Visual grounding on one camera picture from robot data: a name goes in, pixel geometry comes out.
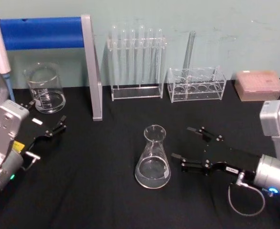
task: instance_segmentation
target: blue padded bar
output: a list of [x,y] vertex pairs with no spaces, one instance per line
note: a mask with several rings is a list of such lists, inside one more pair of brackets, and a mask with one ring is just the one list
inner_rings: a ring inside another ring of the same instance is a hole
[[2,19],[0,27],[7,50],[83,47],[80,17]]

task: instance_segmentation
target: yellow label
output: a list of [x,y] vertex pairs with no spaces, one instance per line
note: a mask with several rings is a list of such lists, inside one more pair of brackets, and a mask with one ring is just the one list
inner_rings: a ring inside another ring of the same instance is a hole
[[21,150],[23,150],[24,147],[25,147],[24,144],[22,144],[21,142],[17,142],[17,141],[14,141],[14,144],[12,145],[12,148],[18,152],[21,152]]

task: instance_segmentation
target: black tablecloth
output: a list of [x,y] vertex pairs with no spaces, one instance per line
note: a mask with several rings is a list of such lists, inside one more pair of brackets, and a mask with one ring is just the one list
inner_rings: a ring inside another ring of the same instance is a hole
[[[0,195],[2,228],[90,229],[280,229],[280,196],[266,196],[257,217],[242,217],[228,205],[228,184],[235,180],[216,172],[210,177],[181,172],[171,153],[201,159],[203,142],[186,127],[222,134],[228,145],[256,155],[275,156],[263,135],[259,112],[263,102],[241,102],[231,81],[219,100],[170,103],[164,98],[117,100],[104,87],[103,121],[92,120],[88,88],[65,88],[66,106],[48,115],[52,124],[67,115],[66,132],[32,151],[41,155],[28,172],[16,174]],[[18,102],[30,99],[16,90]],[[151,124],[166,130],[164,148],[172,176],[157,190],[141,187],[134,167],[145,147],[143,131]],[[261,204],[257,194],[234,190],[236,206],[248,213]]]

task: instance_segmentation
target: blue indicator light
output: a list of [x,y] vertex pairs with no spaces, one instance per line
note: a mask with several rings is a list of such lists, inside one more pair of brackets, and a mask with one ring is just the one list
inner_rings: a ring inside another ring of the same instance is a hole
[[279,191],[276,188],[270,187],[269,192],[273,192],[273,193],[279,193]]

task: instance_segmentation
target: cable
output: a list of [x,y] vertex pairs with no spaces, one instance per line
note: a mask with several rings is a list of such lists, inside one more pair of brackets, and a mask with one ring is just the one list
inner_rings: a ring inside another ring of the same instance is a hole
[[244,186],[244,187],[250,188],[250,189],[252,189],[252,190],[254,190],[254,191],[256,191],[256,192],[259,193],[259,195],[262,197],[262,200],[263,200],[263,205],[262,205],[261,209],[260,209],[259,211],[255,212],[255,213],[253,213],[253,214],[244,214],[244,213],[241,213],[240,211],[236,210],[236,208],[233,206],[233,204],[232,204],[232,202],[231,202],[230,186],[231,186],[231,184],[230,184],[229,187],[228,187],[228,200],[229,200],[229,204],[230,204],[231,208],[232,208],[236,213],[238,213],[238,214],[240,214],[240,215],[242,215],[242,216],[250,217],[250,216],[257,216],[258,214],[260,214],[260,213],[264,210],[265,205],[266,205],[265,197],[264,197],[264,195],[261,193],[261,191],[259,191],[257,188],[252,187],[252,186]]

